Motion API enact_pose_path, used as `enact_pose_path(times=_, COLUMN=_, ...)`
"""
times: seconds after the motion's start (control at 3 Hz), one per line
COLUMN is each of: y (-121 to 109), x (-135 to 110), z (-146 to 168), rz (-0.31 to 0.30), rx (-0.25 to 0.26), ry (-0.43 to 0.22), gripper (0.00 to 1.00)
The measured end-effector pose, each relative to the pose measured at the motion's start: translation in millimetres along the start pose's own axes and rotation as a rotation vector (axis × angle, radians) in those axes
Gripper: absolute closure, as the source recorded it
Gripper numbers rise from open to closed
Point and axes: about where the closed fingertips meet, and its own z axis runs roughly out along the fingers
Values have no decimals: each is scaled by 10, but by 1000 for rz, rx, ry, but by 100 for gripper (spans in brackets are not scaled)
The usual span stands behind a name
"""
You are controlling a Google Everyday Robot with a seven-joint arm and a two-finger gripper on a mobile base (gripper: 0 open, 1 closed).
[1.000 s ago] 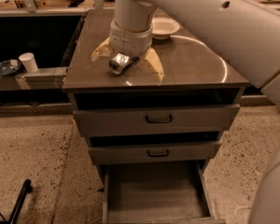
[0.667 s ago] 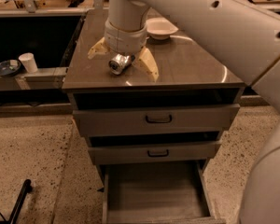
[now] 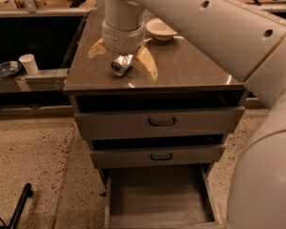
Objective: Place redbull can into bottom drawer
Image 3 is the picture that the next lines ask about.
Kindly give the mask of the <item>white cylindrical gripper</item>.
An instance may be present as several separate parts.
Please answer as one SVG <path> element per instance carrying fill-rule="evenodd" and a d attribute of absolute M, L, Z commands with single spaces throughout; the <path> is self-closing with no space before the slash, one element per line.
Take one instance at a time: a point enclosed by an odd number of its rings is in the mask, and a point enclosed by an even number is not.
<path fill-rule="evenodd" d="M 154 83 L 158 78 L 158 70 L 150 51 L 146 47 L 142 47 L 144 39 L 144 22 L 134 31 L 120 31 L 111 27 L 106 21 L 103 21 L 102 39 L 99 39 L 91 46 L 88 57 L 89 59 L 93 59 L 97 55 L 106 54 L 109 50 L 120 55 L 134 54 L 132 60 L 133 67 L 147 75 Z"/>

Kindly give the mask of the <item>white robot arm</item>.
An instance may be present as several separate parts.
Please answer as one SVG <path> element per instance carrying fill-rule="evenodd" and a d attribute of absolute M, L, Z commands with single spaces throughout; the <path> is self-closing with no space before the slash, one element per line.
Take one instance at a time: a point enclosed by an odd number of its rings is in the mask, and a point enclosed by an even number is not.
<path fill-rule="evenodd" d="M 238 158 L 227 229 L 286 229 L 286 20 L 235 0 L 105 0 L 89 56 L 130 54 L 150 74 L 141 14 L 149 10 L 269 108 Z"/>

